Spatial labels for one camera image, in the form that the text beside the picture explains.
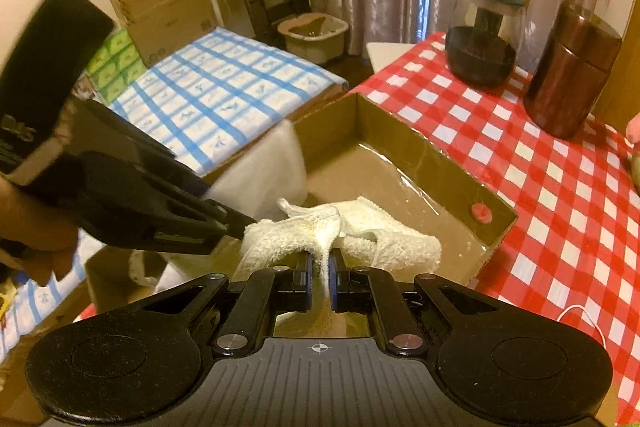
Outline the left hand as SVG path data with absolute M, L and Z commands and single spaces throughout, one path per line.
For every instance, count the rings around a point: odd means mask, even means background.
M 23 261 L 24 271 L 44 286 L 52 275 L 61 280 L 72 269 L 78 226 L 63 211 L 41 204 L 2 178 L 1 238 L 32 251 Z

